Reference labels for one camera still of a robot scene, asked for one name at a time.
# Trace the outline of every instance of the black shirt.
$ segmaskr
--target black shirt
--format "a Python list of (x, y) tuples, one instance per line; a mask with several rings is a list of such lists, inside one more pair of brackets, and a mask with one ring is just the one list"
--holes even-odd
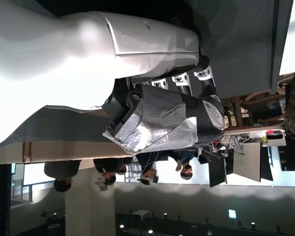
[(47, 176), (56, 179), (74, 177), (79, 171), (80, 161), (52, 161), (46, 162), (44, 172)]
[(171, 157), (175, 161), (179, 160), (180, 158), (178, 153), (172, 150), (140, 153), (137, 154), (136, 157), (138, 159), (139, 164), (142, 166), (142, 170), (145, 171), (149, 170), (156, 161), (168, 160), (167, 157)]
[(120, 170), (123, 164), (130, 164), (132, 157), (126, 158), (100, 158), (94, 159), (94, 164), (99, 173), (108, 172), (116, 173)]

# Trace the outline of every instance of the white column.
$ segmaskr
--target white column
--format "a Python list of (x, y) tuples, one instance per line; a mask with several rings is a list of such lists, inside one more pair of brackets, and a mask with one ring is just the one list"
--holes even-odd
[(66, 236), (115, 236), (114, 188), (100, 192), (95, 168), (79, 170), (65, 194)]

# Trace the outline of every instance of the white robot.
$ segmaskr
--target white robot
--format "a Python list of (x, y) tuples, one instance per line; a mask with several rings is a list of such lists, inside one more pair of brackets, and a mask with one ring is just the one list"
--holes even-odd
[[(84, 112), (110, 106), (122, 81), (125, 97), (133, 84), (166, 89), (168, 78), (191, 95), (187, 72), (198, 62), (198, 37), (188, 29), (106, 12), (48, 18), (0, 0), (0, 143), (45, 106)], [(208, 60), (198, 67), (195, 75), (214, 84)], [(213, 126), (222, 132), (217, 106)]]

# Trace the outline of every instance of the robotic hand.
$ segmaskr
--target robotic hand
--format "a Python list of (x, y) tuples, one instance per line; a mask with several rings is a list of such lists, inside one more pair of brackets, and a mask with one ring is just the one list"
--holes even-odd
[(221, 138), (224, 108), (211, 68), (198, 68), (203, 66), (197, 65), (194, 74), (204, 81), (198, 98), (191, 96), (188, 72), (172, 77), (180, 93), (167, 90), (166, 79), (135, 88), (128, 86), (129, 80), (116, 80), (115, 89), (103, 106), (111, 116), (106, 137), (131, 154), (202, 147)]

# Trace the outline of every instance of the light fixture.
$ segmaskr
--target light fixture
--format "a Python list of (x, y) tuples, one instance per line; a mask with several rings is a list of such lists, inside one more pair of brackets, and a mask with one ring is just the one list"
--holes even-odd
[(228, 210), (228, 217), (231, 219), (236, 219), (236, 211), (235, 210)]

